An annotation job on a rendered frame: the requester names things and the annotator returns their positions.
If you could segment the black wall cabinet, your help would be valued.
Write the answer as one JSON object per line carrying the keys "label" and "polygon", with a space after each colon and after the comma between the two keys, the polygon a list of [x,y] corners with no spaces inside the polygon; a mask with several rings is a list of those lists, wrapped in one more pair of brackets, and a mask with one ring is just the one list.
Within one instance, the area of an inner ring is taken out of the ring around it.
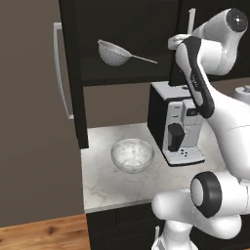
{"label": "black wall cabinet", "polygon": [[[76,0],[81,77],[85,86],[141,83],[169,78],[179,0]],[[109,66],[98,41],[128,50],[133,57]]]}

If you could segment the white round appliance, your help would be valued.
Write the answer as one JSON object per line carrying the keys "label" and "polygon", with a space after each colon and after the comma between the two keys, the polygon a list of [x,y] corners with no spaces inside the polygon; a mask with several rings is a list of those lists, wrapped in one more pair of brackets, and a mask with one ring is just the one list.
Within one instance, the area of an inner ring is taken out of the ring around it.
{"label": "white round appliance", "polygon": [[241,102],[244,102],[250,105],[250,85],[237,87],[234,90],[233,97]]}

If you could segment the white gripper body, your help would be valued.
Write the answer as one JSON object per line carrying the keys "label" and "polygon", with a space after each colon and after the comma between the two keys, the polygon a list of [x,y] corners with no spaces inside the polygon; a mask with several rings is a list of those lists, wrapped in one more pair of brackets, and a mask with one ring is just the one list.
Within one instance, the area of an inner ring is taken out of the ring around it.
{"label": "white gripper body", "polygon": [[177,34],[168,39],[168,49],[176,50],[178,46],[186,39],[190,37],[190,34]]}

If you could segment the black and white coffee machine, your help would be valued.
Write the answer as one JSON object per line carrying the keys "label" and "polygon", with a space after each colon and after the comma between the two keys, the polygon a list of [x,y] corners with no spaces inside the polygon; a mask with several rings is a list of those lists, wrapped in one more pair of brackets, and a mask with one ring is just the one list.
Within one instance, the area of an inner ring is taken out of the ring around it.
{"label": "black and white coffee machine", "polygon": [[202,121],[187,85],[150,84],[147,127],[169,166],[205,161],[197,146]]}

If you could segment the black base cabinet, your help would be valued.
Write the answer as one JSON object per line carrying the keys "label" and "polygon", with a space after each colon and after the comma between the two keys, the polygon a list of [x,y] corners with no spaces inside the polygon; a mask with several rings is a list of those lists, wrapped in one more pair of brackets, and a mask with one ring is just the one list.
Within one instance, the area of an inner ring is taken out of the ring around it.
{"label": "black base cabinet", "polygon": [[[151,250],[155,228],[164,228],[149,203],[89,213],[86,218],[91,250]],[[197,228],[192,228],[190,239],[198,250],[250,249],[250,215],[242,216],[241,231],[233,239],[218,239]]]}

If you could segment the clear glass bowl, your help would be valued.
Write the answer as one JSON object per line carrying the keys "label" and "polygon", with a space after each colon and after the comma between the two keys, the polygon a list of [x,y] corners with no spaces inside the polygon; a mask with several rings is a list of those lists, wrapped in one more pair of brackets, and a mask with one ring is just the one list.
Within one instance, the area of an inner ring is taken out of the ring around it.
{"label": "clear glass bowl", "polygon": [[154,159],[155,151],[148,142],[139,139],[124,139],[110,150],[114,165],[122,172],[139,174],[146,170]]}

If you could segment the black closed cabinet door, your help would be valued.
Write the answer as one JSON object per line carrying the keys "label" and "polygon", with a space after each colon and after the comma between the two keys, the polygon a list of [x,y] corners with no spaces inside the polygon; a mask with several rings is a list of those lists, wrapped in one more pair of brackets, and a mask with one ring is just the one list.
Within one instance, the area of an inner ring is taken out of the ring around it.
{"label": "black closed cabinet door", "polygon": [[234,86],[250,85],[250,0],[180,0],[175,33],[188,31],[188,10],[195,9],[194,27],[199,27],[221,11],[235,8],[248,19],[248,29],[242,36],[233,69],[225,76],[209,75],[211,82],[232,83]]}

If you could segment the silver mesh tea strainer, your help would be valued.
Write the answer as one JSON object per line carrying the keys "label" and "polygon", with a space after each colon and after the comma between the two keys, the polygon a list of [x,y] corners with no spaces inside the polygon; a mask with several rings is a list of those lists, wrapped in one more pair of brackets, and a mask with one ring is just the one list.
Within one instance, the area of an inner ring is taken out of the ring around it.
{"label": "silver mesh tea strainer", "polygon": [[101,59],[110,66],[120,66],[131,58],[142,60],[148,63],[155,63],[155,61],[135,56],[127,50],[107,41],[98,40],[99,55]]}

